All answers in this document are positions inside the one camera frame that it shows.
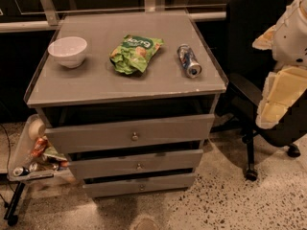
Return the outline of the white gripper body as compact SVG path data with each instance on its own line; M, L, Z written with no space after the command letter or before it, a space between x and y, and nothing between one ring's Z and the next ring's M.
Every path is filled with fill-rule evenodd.
M307 0L294 0L276 22L272 57L287 65L307 66Z

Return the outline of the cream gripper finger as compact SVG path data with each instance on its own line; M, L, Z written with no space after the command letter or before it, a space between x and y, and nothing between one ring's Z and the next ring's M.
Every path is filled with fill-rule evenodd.
M258 36L253 42L252 47L258 50L271 50L272 39L275 32L275 26L269 27L263 34Z
M277 73L270 72L258 104L256 124L263 129L276 126L306 89L305 67L285 66Z

